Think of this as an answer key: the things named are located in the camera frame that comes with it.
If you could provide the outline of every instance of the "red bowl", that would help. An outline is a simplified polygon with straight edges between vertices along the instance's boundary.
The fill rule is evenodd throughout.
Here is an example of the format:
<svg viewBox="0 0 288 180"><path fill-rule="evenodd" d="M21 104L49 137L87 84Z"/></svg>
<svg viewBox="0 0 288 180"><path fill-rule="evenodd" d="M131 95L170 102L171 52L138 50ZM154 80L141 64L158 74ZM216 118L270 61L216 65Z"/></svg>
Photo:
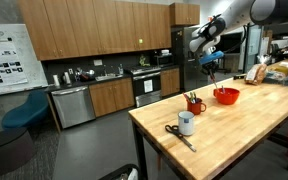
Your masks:
<svg viewBox="0 0 288 180"><path fill-rule="evenodd" d="M224 92L222 88L214 89L213 95L216 97L217 101L221 104L231 105L236 102L238 96L240 95L240 91L233 88L224 88Z"/></svg>

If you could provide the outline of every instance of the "blue chair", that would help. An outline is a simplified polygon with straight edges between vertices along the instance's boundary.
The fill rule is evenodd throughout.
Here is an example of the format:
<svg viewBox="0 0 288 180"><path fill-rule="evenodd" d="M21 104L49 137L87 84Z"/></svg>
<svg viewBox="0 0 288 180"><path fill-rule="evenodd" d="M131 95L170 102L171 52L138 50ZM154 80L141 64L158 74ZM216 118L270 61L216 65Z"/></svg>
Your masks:
<svg viewBox="0 0 288 180"><path fill-rule="evenodd" d="M31 91L24 104L5 114L3 129L28 127L44 120L48 114L48 101L43 90Z"/></svg>

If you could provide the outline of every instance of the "lower cabinet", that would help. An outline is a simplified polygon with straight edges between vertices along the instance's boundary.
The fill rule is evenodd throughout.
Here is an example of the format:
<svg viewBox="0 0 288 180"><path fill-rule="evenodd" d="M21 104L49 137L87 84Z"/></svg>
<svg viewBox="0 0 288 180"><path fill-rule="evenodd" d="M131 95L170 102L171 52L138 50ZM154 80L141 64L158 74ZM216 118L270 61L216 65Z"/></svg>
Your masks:
<svg viewBox="0 0 288 180"><path fill-rule="evenodd" d="M161 72L162 96L167 96L180 91L179 69L170 69Z"/></svg>
<svg viewBox="0 0 288 180"><path fill-rule="evenodd" d="M134 106L131 78L90 86L96 117Z"/></svg>

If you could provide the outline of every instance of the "scissors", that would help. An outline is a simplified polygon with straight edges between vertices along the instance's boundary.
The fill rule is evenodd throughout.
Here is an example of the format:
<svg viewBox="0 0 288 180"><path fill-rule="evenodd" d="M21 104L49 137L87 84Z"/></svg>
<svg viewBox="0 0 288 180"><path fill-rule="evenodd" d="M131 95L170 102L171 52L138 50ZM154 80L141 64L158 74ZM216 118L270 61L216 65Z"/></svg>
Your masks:
<svg viewBox="0 0 288 180"><path fill-rule="evenodd" d="M165 130L167 132L169 132L169 133L174 134L181 141L183 141L184 144L186 144L193 152L196 152L195 147L184 138L183 134L180 133L180 131L178 129L178 126L176 126L176 125L174 125L174 126L166 125L165 126Z"/></svg>

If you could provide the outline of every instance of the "kitchen sink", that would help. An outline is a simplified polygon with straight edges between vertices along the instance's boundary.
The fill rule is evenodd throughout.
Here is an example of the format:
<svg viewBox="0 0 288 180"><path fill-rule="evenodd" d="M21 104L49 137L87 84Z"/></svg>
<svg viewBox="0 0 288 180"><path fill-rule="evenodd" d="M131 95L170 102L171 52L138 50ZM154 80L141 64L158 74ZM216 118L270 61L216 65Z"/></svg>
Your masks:
<svg viewBox="0 0 288 180"><path fill-rule="evenodd" d="M114 79L114 78L119 78L122 77L122 74L107 74L106 76L97 76L95 77L96 81L104 81L108 79Z"/></svg>

